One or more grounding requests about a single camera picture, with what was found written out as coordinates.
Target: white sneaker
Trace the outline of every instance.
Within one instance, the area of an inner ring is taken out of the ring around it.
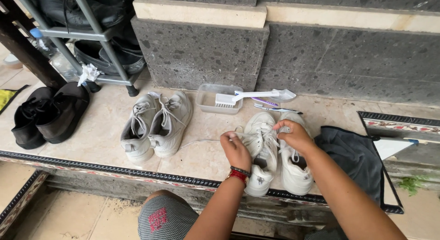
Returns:
[[[304,120],[301,116],[294,112],[285,112],[281,115],[280,120],[288,119],[301,124],[308,135],[311,137]],[[290,128],[284,126],[279,132],[290,132]],[[281,183],[285,190],[294,195],[306,195],[313,184],[313,177],[310,169],[307,167],[305,159],[298,152],[287,145],[283,140],[278,140],[280,144],[279,153],[281,153]]]
[[[275,119],[270,113],[254,115],[246,125],[243,144],[252,156],[251,176],[245,188],[246,194],[264,196],[269,190],[277,166],[276,132],[272,130]]]
[[[154,116],[148,138],[151,148],[161,158],[174,155],[180,147],[184,130],[191,121],[193,109],[185,93],[177,91]]]
[[[121,146],[125,149],[130,162],[135,165],[150,159],[154,153],[154,150],[150,149],[148,133],[158,110],[158,104],[153,97],[150,95],[140,97],[122,130]]]

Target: red watch strap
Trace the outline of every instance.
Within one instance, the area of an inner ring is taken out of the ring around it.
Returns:
[[[229,174],[229,177],[236,177],[240,179],[246,186],[246,178],[247,176],[237,170],[231,170],[231,173]]]

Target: hand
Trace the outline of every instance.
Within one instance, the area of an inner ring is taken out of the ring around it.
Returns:
[[[283,126],[290,128],[290,132],[280,132],[277,135],[277,138],[284,140],[290,147],[297,150],[301,156],[305,155],[305,153],[313,150],[314,148],[318,148],[301,124],[284,119],[278,121],[278,123],[274,125],[273,129],[278,130]]]
[[[222,134],[220,144],[231,166],[250,172],[252,158],[236,133],[230,131]]]

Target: water bottle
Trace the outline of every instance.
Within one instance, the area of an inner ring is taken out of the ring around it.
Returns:
[[[36,38],[36,47],[43,53],[44,56],[49,58],[52,62],[52,66],[68,81],[78,81],[77,71],[67,58],[60,52],[55,46],[52,40],[43,36],[39,29],[31,29],[30,33]]]

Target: metal shoe rack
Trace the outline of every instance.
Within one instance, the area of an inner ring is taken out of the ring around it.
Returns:
[[[119,62],[118,57],[116,56],[113,47],[109,43],[109,40],[115,36],[120,29],[123,28],[125,24],[130,22],[131,18],[135,15],[135,12],[132,11],[127,14],[124,20],[121,23],[116,24],[108,29],[102,29],[101,25],[99,25],[95,16],[93,15],[90,6],[87,4],[86,0],[75,0],[78,3],[78,6],[84,13],[88,22],[91,25],[93,30],[76,30],[69,29],[65,27],[51,27],[44,19],[44,17],[37,10],[36,6],[32,3],[31,0],[19,0],[23,6],[29,11],[29,13],[34,17],[36,22],[40,25],[38,28],[44,36],[50,37],[52,42],[58,47],[60,52],[69,60],[72,66],[77,70],[78,74],[82,74],[81,64],[77,61],[75,56],[70,52],[66,45],[63,44],[60,38],[76,38],[82,40],[98,40],[104,50],[107,52],[110,57],[112,63],[118,69],[120,76],[109,76],[106,74],[99,75],[95,82],[107,83],[107,84],[117,84],[117,85],[125,85],[129,92],[129,96],[135,97],[139,94],[139,91],[133,86],[134,82],[138,78],[140,73],[127,75],[124,70],[124,67]],[[90,89],[92,92],[99,91],[99,86],[95,83],[88,82]]]

